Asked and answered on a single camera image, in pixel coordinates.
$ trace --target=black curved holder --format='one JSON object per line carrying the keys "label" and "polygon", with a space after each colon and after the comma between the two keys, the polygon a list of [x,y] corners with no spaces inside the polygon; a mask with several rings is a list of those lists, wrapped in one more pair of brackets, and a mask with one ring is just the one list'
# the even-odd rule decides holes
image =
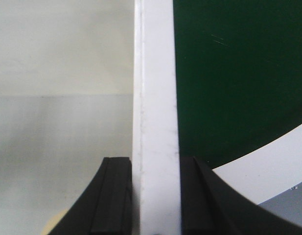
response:
{"label": "black curved holder", "polygon": [[302,228],[253,204],[203,161],[180,157],[183,235],[302,235]]}
{"label": "black curved holder", "polygon": [[49,235],[130,235],[129,158],[104,158],[98,172]]}

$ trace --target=gray metal surface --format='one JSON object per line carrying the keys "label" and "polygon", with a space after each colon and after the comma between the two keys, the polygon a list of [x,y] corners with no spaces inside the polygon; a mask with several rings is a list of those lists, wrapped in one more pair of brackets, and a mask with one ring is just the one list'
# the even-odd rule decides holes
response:
{"label": "gray metal surface", "polygon": [[260,204],[268,211],[302,226],[302,182]]}
{"label": "gray metal surface", "polygon": [[40,234],[131,152],[132,95],[0,97],[0,234]]}

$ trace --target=dark green surface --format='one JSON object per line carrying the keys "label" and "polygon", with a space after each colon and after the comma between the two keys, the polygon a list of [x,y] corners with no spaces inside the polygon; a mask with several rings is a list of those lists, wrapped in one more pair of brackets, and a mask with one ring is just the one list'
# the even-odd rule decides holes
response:
{"label": "dark green surface", "polygon": [[174,17],[181,155],[217,167],[302,123],[302,0],[174,0]]}

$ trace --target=beige object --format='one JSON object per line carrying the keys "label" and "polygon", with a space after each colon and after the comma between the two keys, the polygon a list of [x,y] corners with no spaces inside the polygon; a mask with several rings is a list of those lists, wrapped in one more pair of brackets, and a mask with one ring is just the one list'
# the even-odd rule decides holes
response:
{"label": "beige object", "polygon": [[48,235],[49,232],[55,227],[55,225],[64,217],[68,209],[64,209],[55,216],[53,216],[47,224],[44,226],[41,235]]}

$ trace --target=curved edge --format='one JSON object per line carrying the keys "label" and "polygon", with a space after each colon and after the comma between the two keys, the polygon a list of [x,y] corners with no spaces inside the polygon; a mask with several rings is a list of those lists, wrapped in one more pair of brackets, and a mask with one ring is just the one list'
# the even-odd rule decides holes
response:
{"label": "curved edge", "polygon": [[302,124],[214,172],[256,204],[286,191],[302,182]]}

